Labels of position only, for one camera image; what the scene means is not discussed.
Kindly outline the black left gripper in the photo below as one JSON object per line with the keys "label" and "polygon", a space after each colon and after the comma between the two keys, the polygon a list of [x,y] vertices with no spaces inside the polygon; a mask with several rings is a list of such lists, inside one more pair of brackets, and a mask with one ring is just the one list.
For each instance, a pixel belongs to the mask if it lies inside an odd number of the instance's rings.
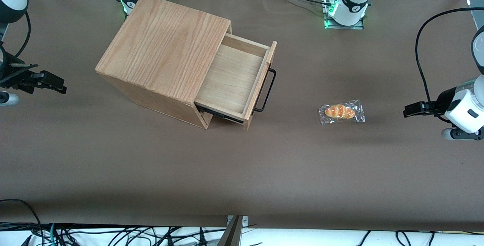
{"label": "black left gripper", "polygon": [[404,107],[404,118],[430,114],[438,119],[443,119],[443,115],[453,101],[456,89],[457,87],[453,87],[441,92],[436,100],[431,100],[431,97],[428,96],[428,103],[425,101],[419,101],[406,105]]}

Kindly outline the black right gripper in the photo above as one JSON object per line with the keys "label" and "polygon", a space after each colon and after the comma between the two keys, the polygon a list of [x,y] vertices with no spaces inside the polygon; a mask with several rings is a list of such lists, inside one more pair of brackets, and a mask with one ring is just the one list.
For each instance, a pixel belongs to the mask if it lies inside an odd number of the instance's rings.
{"label": "black right gripper", "polygon": [[33,94],[35,88],[41,87],[39,84],[41,83],[53,88],[58,93],[66,94],[67,87],[64,86],[64,79],[43,70],[38,74],[37,80],[34,78],[36,73],[31,71],[36,67],[38,64],[2,64],[0,66],[1,88],[22,90]]}

